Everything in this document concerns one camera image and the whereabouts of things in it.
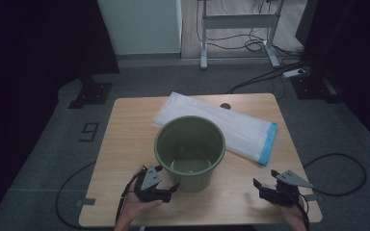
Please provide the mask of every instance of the metal frame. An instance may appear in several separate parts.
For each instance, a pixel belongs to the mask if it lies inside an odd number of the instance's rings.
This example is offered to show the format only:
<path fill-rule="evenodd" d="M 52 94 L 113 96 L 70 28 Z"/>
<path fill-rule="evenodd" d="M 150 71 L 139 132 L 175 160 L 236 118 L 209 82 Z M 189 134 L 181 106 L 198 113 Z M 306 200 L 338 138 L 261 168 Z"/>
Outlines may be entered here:
<path fill-rule="evenodd" d="M 239 15 L 207 15 L 206 0 L 203 0 L 202 11 L 202 42 L 200 46 L 200 68 L 206 69 L 207 50 L 206 50 L 206 30 L 208 29 L 237 29 L 237 28 L 269 28 L 270 33 L 267 40 L 263 41 L 269 60 L 273 67 L 279 67 L 280 63 L 275 55 L 273 39 L 275 38 L 278 20 L 284 0 L 279 0 L 277 10 L 274 14 L 239 14 Z"/>

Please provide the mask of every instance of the white plastic package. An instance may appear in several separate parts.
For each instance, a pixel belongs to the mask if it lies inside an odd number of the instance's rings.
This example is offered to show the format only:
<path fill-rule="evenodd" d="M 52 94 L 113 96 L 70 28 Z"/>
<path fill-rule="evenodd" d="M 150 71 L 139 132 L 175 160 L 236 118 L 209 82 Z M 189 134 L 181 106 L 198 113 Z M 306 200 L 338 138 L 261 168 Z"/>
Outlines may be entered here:
<path fill-rule="evenodd" d="M 228 151 L 267 165 L 278 128 L 275 123 L 173 92 L 154 117 L 153 124 L 162 127 L 181 116 L 211 120 L 222 130 Z"/>

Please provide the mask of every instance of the power strip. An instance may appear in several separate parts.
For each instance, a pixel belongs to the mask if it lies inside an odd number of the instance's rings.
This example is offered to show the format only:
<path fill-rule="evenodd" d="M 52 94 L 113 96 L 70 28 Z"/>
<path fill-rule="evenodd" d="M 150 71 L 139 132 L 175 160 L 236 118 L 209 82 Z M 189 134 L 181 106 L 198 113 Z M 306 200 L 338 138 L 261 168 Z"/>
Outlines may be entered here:
<path fill-rule="evenodd" d="M 303 69 L 295 69 L 295 70 L 290 70 L 290 71 L 286 71 L 283 73 L 283 77 L 284 78 L 291 78 L 291 77 L 297 77 L 297 76 L 300 76 L 300 75 L 303 75 L 305 74 L 305 71 Z"/>

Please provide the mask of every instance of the blue strip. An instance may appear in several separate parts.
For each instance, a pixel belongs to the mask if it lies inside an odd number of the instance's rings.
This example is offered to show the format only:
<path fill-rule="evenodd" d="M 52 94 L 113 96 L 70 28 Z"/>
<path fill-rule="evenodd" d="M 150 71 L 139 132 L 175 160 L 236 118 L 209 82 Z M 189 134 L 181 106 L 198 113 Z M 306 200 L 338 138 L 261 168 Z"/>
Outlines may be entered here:
<path fill-rule="evenodd" d="M 273 141 L 275 140 L 276 131 L 278 130 L 278 125 L 275 123 L 270 124 L 269 131 L 267 132 L 267 138 L 264 142 L 262 153 L 260 154 L 259 163 L 266 166 L 270 153 L 272 151 Z"/>

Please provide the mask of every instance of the black stand base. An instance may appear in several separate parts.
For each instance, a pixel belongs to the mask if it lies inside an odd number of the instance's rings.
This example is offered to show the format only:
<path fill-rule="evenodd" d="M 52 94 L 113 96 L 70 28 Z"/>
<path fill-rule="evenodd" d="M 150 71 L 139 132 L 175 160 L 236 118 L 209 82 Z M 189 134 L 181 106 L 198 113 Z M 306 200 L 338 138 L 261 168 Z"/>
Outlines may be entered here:
<path fill-rule="evenodd" d="M 83 86 L 77 99 L 71 101 L 68 108 L 82 109 L 85 105 L 105 104 L 112 86 L 111 83 L 91 84 L 89 87 Z"/>
<path fill-rule="evenodd" d="M 313 85 L 309 77 L 292 77 L 290 80 L 299 99 L 324 99 L 328 103 L 342 103 L 341 97 L 330 94 L 324 83 Z"/>

